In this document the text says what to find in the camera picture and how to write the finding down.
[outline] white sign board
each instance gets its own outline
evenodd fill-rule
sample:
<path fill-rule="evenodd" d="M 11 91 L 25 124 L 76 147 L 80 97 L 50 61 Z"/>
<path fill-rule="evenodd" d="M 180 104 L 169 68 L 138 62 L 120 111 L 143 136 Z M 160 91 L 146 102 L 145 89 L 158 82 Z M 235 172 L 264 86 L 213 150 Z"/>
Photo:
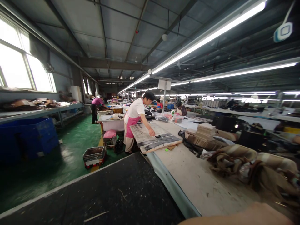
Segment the white sign board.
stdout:
<path fill-rule="evenodd" d="M 166 90 L 171 90 L 171 81 L 165 81 L 165 80 L 159 80 L 158 81 L 158 89 L 164 90 L 166 87 L 166 83 L 167 83 L 167 88 Z"/>

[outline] material pile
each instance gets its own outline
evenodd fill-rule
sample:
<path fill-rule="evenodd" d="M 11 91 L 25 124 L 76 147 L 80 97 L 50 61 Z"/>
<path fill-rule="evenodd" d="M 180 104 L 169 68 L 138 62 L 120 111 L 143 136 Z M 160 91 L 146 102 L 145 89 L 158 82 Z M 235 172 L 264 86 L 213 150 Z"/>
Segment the material pile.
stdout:
<path fill-rule="evenodd" d="M 213 141 L 213 136 L 216 134 L 215 126 L 209 123 L 199 124 L 196 131 L 196 137 L 202 141 L 210 142 Z"/>

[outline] blue bin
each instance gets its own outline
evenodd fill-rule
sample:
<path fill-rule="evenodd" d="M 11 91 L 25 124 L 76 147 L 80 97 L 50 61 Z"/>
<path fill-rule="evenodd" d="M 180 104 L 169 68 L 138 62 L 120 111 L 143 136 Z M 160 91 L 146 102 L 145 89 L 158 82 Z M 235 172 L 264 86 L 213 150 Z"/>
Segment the blue bin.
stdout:
<path fill-rule="evenodd" d="M 0 125 L 0 161 L 5 164 L 46 155 L 58 145 L 52 118 L 16 120 Z"/>
<path fill-rule="evenodd" d="M 168 109 L 174 109 L 174 105 L 173 104 L 168 104 Z"/>

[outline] pink shirt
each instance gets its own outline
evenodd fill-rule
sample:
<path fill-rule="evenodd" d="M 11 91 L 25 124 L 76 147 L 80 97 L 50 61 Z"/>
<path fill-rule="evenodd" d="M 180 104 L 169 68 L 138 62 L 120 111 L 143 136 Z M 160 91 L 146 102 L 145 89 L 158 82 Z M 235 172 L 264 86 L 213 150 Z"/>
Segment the pink shirt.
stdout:
<path fill-rule="evenodd" d="M 101 98 L 94 98 L 94 100 L 92 101 L 92 104 L 94 105 L 104 105 L 103 101 Z"/>

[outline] epoxy floor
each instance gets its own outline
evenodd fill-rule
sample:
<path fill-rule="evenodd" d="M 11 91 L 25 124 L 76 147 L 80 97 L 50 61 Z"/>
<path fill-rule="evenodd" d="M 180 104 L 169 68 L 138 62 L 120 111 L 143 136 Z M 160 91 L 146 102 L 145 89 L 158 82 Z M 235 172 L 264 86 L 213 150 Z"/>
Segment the epoxy floor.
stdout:
<path fill-rule="evenodd" d="M 98 146 L 101 138 L 101 126 L 91 121 L 91 115 L 80 116 L 58 130 L 63 143 L 49 155 L 0 169 L 0 213 L 90 172 L 82 155 L 87 148 Z M 108 149 L 100 168 L 125 156 Z"/>

